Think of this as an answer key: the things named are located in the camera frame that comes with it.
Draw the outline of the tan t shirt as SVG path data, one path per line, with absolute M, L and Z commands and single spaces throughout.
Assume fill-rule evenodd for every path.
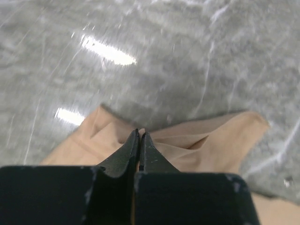
M 156 149 L 182 172 L 238 173 L 244 157 L 269 128 L 256 112 L 183 122 L 150 133 Z M 136 129 L 100 106 L 45 159 L 43 165 L 96 165 Z

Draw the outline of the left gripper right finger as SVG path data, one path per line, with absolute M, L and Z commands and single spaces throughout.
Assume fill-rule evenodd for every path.
M 145 133 L 135 175 L 135 224 L 257 225 L 259 219 L 240 176 L 180 172 Z

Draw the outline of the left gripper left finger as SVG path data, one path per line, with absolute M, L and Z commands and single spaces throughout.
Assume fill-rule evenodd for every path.
M 3 225 L 128 225 L 139 132 L 98 165 L 4 166 Z

